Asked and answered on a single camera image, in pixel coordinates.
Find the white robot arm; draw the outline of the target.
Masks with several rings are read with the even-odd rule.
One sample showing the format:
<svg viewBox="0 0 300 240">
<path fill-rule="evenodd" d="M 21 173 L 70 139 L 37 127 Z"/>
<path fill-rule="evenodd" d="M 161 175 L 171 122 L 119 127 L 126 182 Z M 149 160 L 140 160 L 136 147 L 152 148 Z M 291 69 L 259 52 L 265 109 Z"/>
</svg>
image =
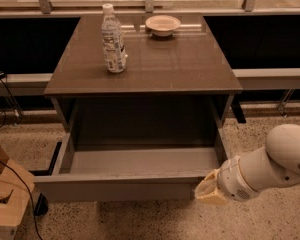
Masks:
<svg viewBox="0 0 300 240">
<path fill-rule="evenodd" d="M 300 126 L 282 124 L 266 136 L 265 145 L 226 160 L 196 187 L 194 196 L 205 204 L 245 202 L 270 188 L 300 185 Z"/>
</svg>

